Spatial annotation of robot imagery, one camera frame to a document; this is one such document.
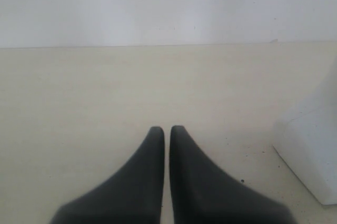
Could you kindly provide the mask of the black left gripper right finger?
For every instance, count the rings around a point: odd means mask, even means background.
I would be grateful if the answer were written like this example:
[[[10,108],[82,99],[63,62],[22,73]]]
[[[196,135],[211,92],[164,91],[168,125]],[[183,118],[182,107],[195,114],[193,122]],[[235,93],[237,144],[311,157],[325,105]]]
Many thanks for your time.
[[[169,166],[175,223],[294,223],[285,205],[218,167],[184,126],[171,128]]]

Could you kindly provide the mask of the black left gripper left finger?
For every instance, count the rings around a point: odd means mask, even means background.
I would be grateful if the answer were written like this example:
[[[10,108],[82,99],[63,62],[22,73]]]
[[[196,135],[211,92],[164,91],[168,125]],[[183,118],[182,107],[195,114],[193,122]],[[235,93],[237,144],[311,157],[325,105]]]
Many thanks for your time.
[[[164,131],[153,126],[114,175],[61,206],[51,223],[160,223],[164,167]]]

